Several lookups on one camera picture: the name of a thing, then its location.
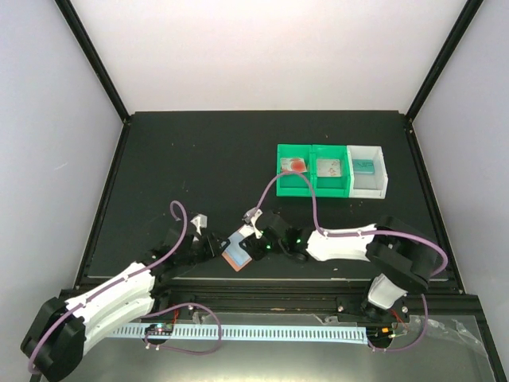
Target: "black table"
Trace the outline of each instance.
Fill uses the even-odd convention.
[[[238,229],[275,175],[279,143],[381,146],[389,176],[386,199],[321,198],[321,226],[359,227],[392,215],[435,238],[397,111],[138,112],[130,123],[93,255],[87,258],[89,278],[111,277],[156,246],[170,226],[173,199],[206,214],[211,228],[228,234]],[[276,197],[275,187],[262,208],[281,213],[291,224],[313,224],[310,198]],[[182,269],[180,277],[352,281],[378,273],[365,262],[302,265],[268,255],[240,272],[217,258]],[[437,279],[446,279],[445,273]]]

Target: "purple cable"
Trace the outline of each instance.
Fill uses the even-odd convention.
[[[184,240],[184,237],[185,237],[185,233],[187,231],[187,227],[188,227],[188,215],[185,211],[185,208],[184,206],[182,205],[182,203],[180,203],[179,201],[172,201],[170,204],[169,204],[169,211],[171,212],[173,218],[175,220],[180,220],[180,218],[175,214],[175,212],[173,211],[173,207],[174,205],[176,205],[179,209],[181,209],[181,212],[182,212],[182,218],[184,220],[184,223],[182,225],[182,232],[181,232],[181,235],[180,237],[178,238],[177,242],[175,243],[175,245],[168,251],[168,253],[166,253],[166,255],[162,256],[158,261],[154,261],[153,263],[151,263],[150,265],[146,266],[146,267],[143,267],[137,271],[134,271],[132,273],[129,273],[127,275],[127,278],[131,278],[131,277],[134,277],[136,275],[139,275],[141,273],[143,273],[144,271],[147,271],[147,270],[150,270],[154,267],[156,267],[157,265],[159,265],[160,263],[162,263],[163,261],[166,261],[166,259],[168,259],[178,248],[179,246],[181,245],[182,243],[182,240]],[[105,285],[104,287],[102,287],[101,289],[97,290],[94,294],[90,295],[86,300],[85,302],[88,304],[89,302],[91,302],[94,298],[97,298],[97,296],[99,296],[100,294],[106,292],[107,290],[110,290],[112,287],[114,287],[115,285],[118,285],[122,282],[126,281],[125,279],[116,279],[114,282],[112,283],[109,283],[107,285]],[[45,342],[48,340],[49,336],[52,335],[52,333],[56,330],[56,328],[58,328],[58,326],[64,322],[69,316],[71,316],[71,314],[74,314],[78,309],[80,308],[83,308],[85,307],[84,304],[78,304],[76,305],[74,308],[72,308],[71,310],[68,310],[66,313],[64,313],[60,318],[58,318],[54,323],[53,325],[51,325],[49,327],[49,329],[44,333],[44,335],[41,337],[41,339],[39,340],[39,342],[37,343],[35,349],[32,351],[32,354],[30,355],[30,358],[29,358],[29,366],[28,366],[28,370],[31,374],[40,374],[40,372],[34,368],[34,362],[37,358],[37,355],[39,354],[39,352],[41,351],[41,348],[42,346],[45,344]],[[208,308],[205,308],[206,311],[208,311],[209,313],[212,314],[213,317],[215,317],[215,315],[210,312],[210,310]]]
[[[301,177],[302,179],[304,179],[304,181],[308,185],[309,190],[311,191],[311,202],[313,204],[313,222],[315,224],[315,229],[322,236],[355,237],[355,236],[369,236],[369,235],[387,235],[387,236],[404,237],[405,239],[417,241],[421,244],[424,244],[424,245],[432,248],[433,250],[438,252],[438,254],[441,256],[442,264],[435,271],[433,271],[433,273],[431,274],[432,276],[435,276],[436,274],[442,272],[447,267],[449,259],[447,258],[447,254],[445,253],[445,251],[442,248],[440,248],[439,246],[437,246],[434,242],[429,241],[429,240],[427,240],[423,237],[420,237],[420,236],[412,235],[412,234],[405,233],[405,232],[383,231],[383,230],[380,230],[380,231],[373,230],[373,231],[365,231],[365,232],[352,231],[352,232],[341,232],[341,233],[327,232],[326,230],[321,228],[320,225],[318,224],[317,197],[315,195],[313,186],[311,185],[311,183],[309,182],[309,179],[307,177],[305,177],[304,175],[302,175],[302,173],[299,173],[297,171],[285,171],[284,173],[279,173],[278,175],[273,177],[272,180],[269,182],[269,184],[266,186],[266,188],[263,190],[262,196],[260,197],[260,200],[258,201],[258,203],[256,205],[256,210],[259,209],[260,206],[262,205],[267,193],[269,192],[270,187],[274,184],[274,182],[277,181],[280,177],[284,177],[284,176],[290,175],[290,174],[295,174],[295,175]]]
[[[184,303],[184,304],[178,304],[178,305],[175,305],[175,306],[171,306],[168,309],[164,309],[164,310],[161,310],[161,311],[156,312],[156,313],[147,314],[146,316],[143,316],[142,318],[157,317],[157,316],[160,316],[162,314],[165,314],[165,313],[168,313],[168,312],[171,312],[173,310],[180,309],[180,308],[184,308],[184,307],[187,307],[187,306],[194,306],[196,308],[200,308],[202,310],[205,310],[207,313],[209,313],[214,318],[214,320],[216,321],[216,324],[217,324],[217,333],[218,333],[216,345],[214,347],[210,348],[209,350],[204,350],[203,352],[196,352],[194,350],[186,350],[186,349],[176,348],[176,347],[167,346],[167,345],[159,345],[158,347],[161,348],[161,349],[173,350],[175,352],[184,353],[184,354],[188,354],[188,355],[191,355],[191,356],[206,356],[208,354],[212,354],[212,353],[216,352],[217,350],[219,350],[219,348],[222,345],[223,328],[221,327],[221,322],[218,319],[218,317],[216,316],[216,314],[214,312],[212,312],[206,306],[203,306],[201,304],[197,304],[195,302],[187,302],[187,303]],[[153,347],[157,348],[157,345],[153,345],[153,344],[149,343],[148,339],[149,339],[149,335],[151,333],[154,333],[154,332],[148,332],[145,335],[144,341],[145,341],[147,346],[149,346],[149,347],[153,346]]]
[[[379,351],[379,352],[385,352],[385,353],[398,353],[398,352],[404,352],[405,350],[412,349],[415,345],[417,345],[419,342],[422,341],[424,338],[426,331],[428,330],[428,303],[426,302],[426,297],[424,297],[423,294],[421,294],[422,297],[422,305],[424,306],[424,323],[422,324],[422,331],[419,334],[419,337],[415,339],[414,342],[411,344],[408,344],[407,346],[403,346],[402,348],[397,349],[382,349],[375,347],[369,340],[367,340],[367,344],[370,348],[373,349],[373,351]]]

